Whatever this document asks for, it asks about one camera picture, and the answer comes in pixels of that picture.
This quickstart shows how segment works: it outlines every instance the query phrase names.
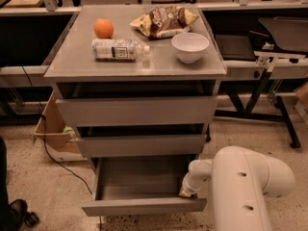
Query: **black shoe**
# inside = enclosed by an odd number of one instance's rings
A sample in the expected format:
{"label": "black shoe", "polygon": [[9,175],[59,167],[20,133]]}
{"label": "black shoe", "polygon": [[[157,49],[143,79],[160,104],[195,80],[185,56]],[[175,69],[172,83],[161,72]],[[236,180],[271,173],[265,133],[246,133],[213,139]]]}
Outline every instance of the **black shoe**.
{"label": "black shoe", "polygon": [[10,204],[9,208],[15,219],[13,231],[18,231],[25,220],[28,205],[25,200],[17,199]]}

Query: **white bowl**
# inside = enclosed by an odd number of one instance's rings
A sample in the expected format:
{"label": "white bowl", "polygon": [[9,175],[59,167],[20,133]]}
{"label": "white bowl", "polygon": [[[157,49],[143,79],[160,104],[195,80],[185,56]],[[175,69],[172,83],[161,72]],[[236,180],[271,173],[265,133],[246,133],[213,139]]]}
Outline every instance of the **white bowl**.
{"label": "white bowl", "polygon": [[181,33],[171,40],[173,52],[185,64],[192,64],[205,53],[210,42],[202,35],[195,33]]}

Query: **chip bag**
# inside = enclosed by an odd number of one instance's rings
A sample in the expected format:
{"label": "chip bag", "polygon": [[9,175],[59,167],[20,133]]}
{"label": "chip bag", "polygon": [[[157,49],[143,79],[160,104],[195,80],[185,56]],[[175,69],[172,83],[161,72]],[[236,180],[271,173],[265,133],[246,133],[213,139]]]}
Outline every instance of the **chip bag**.
{"label": "chip bag", "polygon": [[150,39],[170,38],[191,30],[198,15],[179,6],[155,7],[130,23]]}

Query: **floor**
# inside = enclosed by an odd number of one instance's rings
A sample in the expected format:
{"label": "floor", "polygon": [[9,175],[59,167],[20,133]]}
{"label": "floor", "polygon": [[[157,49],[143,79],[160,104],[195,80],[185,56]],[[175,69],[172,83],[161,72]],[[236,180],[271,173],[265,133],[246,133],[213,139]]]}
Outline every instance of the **floor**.
{"label": "floor", "polygon": [[[301,142],[299,149],[290,148],[284,124],[215,118],[211,123],[212,140],[205,144],[201,157],[213,158],[224,146],[238,145],[286,162],[295,173],[296,185],[286,197],[266,199],[272,228],[305,231],[308,226],[308,126],[294,109],[297,98],[287,95],[284,100]],[[227,99],[222,98],[219,105],[231,109]],[[277,113],[265,97],[255,111]],[[23,198],[28,202],[29,211],[38,214],[40,224],[31,229],[34,231],[99,230],[99,218],[87,217],[80,207],[91,201],[85,184],[52,162],[41,141],[34,142],[35,127],[0,127],[0,135],[8,147],[10,201]],[[87,162],[64,162],[64,165],[86,179],[91,188],[94,175]],[[107,217],[102,218],[102,230],[215,230],[211,180],[204,184],[201,194],[208,199],[201,213]],[[21,230],[30,229],[24,225]]]}

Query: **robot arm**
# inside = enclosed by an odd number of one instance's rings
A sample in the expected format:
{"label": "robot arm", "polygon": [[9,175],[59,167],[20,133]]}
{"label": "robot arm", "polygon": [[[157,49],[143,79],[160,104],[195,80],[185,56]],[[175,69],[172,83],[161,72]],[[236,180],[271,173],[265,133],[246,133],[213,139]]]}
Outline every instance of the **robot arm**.
{"label": "robot arm", "polygon": [[222,148],[213,161],[195,160],[183,179],[181,196],[197,193],[212,177],[218,231],[270,231],[264,195],[280,197],[295,185],[292,170],[280,160],[238,146]]}

